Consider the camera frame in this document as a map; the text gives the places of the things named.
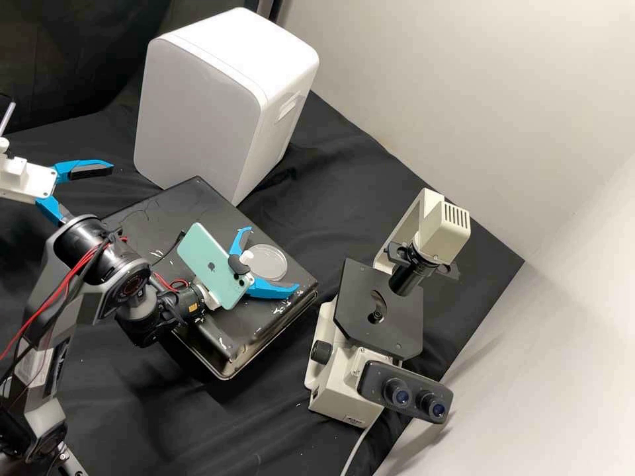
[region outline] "phone case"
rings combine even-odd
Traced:
[[[247,291],[247,277],[235,278],[229,254],[200,223],[192,224],[177,253],[224,309],[233,308]]]

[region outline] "label sticker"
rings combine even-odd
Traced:
[[[28,347],[25,339],[20,340],[18,347],[18,355],[20,355]],[[24,356],[22,361],[15,367],[15,376],[18,377],[23,384],[29,388],[40,387],[46,383],[48,368],[51,365],[51,357],[53,349],[36,350],[31,349]]]

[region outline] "black stage plate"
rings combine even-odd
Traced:
[[[406,360],[423,348],[423,289],[398,296],[389,279],[389,274],[346,258],[333,320],[358,345]],[[371,317],[376,311],[381,316]]]

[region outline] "circular hole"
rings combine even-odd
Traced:
[[[368,322],[371,324],[379,324],[384,320],[384,315],[381,311],[374,311],[368,314]]]

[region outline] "black fabric surface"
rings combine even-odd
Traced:
[[[19,106],[9,132],[102,109],[142,70],[154,36],[244,4],[0,0],[0,93]]]
[[[75,214],[109,215],[156,187],[132,164],[136,113],[120,105],[10,137],[28,160],[96,157],[111,177],[60,186]],[[371,263],[424,183],[372,138],[311,94],[282,162],[239,209],[320,282],[338,287],[345,256]],[[18,329],[52,231],[33,208],[0,202],[0,342]],[[425,347],[410,369],[439,378],[512,279],[522,260],[472,222],[457,258],[459,283],[426,282]],[[134,348],[114,322],[80,327],[59,398],[67,443],[92,475],[338,475],[360,430],[307,410],[304,372],[319,304],[238,376],[194,379],[160,346]],[[4,368],[8,362],[2,362]],[[369,475],[407,420],[386,412],[350,474]]]

